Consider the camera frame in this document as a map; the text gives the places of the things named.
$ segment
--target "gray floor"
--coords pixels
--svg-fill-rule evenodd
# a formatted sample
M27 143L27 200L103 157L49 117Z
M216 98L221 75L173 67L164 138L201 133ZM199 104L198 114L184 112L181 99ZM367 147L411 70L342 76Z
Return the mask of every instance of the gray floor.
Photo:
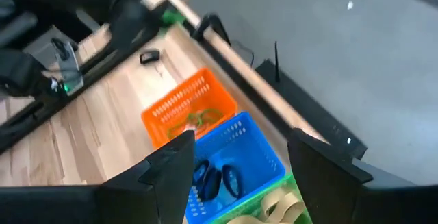
M256 65L278 40L281 68L367 144L364 161L438 183L437 10L416 0L188 3L219 13Z

